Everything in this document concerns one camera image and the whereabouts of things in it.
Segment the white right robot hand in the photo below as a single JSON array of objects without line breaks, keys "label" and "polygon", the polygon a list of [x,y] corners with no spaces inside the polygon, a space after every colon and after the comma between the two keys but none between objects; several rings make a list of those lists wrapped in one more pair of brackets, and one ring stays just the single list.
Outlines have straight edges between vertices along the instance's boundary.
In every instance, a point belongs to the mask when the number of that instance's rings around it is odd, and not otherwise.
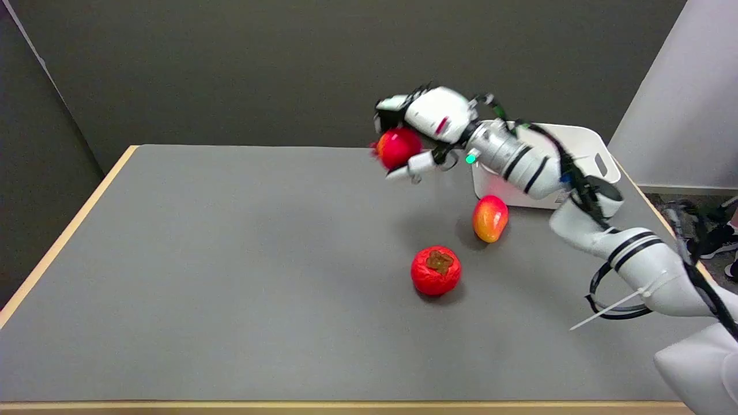
[{"label": "white right robot hand", "polygon": [[421,181],[423,173],[443,169],[454,149],[462,149],[477,129],[476,103],[444,86],[420,86],[406,95],[377,101],[374,123],[377,133],[407,128],[435,144],[386,174],[387,180]]}]

